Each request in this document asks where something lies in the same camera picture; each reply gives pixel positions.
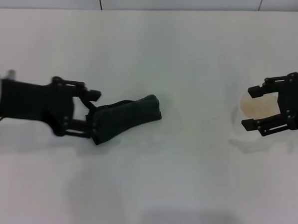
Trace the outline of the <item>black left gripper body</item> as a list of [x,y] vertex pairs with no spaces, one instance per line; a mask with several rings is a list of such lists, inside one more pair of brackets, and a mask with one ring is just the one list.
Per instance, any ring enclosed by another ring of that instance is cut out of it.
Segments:
[[55,83],[36,85],[1,80],[0,117],[41,121],[50,126],[54,135],[64,136],[73,118],[72,86]]

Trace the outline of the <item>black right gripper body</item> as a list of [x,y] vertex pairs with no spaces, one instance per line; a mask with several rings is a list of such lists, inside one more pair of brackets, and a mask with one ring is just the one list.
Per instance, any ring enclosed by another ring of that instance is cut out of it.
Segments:
[[279,92],[279,109],[290,130],[298,130],[298,73],[290,73],[288,82]]

